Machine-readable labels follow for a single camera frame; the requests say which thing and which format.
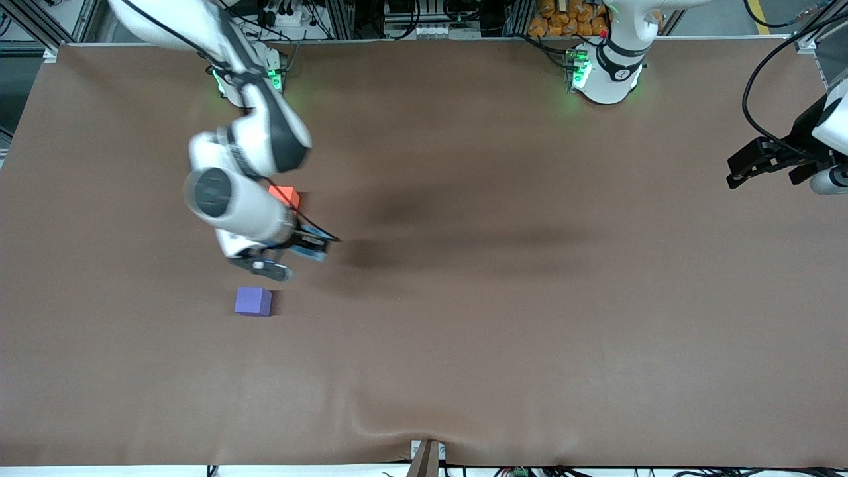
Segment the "orange foam block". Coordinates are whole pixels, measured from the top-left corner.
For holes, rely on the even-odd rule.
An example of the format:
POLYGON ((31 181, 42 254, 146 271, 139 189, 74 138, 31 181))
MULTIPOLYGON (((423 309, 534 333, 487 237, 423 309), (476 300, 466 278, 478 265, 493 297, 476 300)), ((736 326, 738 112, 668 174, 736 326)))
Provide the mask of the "orange foam block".
POLYGON ((269 186, 268 192, 279 202, 287 205, 293 211, 299 211, 301 197, 293 187, 269 186))

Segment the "purple foam block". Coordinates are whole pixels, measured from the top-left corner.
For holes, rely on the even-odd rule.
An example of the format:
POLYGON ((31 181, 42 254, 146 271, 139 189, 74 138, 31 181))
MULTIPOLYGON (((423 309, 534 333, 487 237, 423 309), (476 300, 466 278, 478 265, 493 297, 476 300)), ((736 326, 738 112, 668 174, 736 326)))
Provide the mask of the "purple foam block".
POLYGON ((269 317, 272 301, 272 291, 263 287, 239 287, 233 312, 247 317, 269 317))

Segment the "brown table cover sheet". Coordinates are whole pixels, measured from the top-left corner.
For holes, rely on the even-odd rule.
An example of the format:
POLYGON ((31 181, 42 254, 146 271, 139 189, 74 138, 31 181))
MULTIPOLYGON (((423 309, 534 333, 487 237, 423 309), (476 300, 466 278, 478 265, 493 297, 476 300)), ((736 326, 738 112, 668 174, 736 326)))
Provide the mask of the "brown table cover sheet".
POLYGON ((183 201, 193 52, 66 46, 0 169, 0 465, 848 467, 848 198, 736 190, 775 39, 660 40, 598 107, 532 46, 302 46, 339 236, 279 284, 183 201), (272 314, 233 312, 239 287, 272 314))

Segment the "white power strip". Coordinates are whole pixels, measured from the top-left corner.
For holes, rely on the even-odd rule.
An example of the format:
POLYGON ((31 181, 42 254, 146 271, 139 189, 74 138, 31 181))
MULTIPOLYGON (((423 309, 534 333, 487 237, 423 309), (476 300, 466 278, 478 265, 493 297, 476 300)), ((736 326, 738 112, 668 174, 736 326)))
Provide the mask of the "white power strip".
POLYGON ((300 29, 314 25, 314 15, 302 3, 270 4, 258 15, 258 24, 269 29, 300 29))

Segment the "pile of orange packets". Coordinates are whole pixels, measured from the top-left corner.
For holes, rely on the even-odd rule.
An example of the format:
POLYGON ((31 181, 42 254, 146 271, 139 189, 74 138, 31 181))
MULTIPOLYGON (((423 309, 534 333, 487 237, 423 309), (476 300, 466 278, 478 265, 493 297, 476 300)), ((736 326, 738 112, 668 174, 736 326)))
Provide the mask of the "pile of orange packets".
POLYGON ((530 37, 601 37, 613 19, 602 0, 535 0, 535 6, 530 37))

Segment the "aluminium frame post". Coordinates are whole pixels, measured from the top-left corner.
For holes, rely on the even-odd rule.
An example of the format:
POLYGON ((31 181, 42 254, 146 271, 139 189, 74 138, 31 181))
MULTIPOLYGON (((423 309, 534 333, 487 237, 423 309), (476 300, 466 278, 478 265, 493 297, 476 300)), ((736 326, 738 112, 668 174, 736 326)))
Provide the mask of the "aluminium frame post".
POLYGON ((536 12, 536 0, 505 0, 502 36, 526 35, 536 12))
POLYGON ((328 15, 337 40, 354 39, 356 0, 326 0, 328 15))

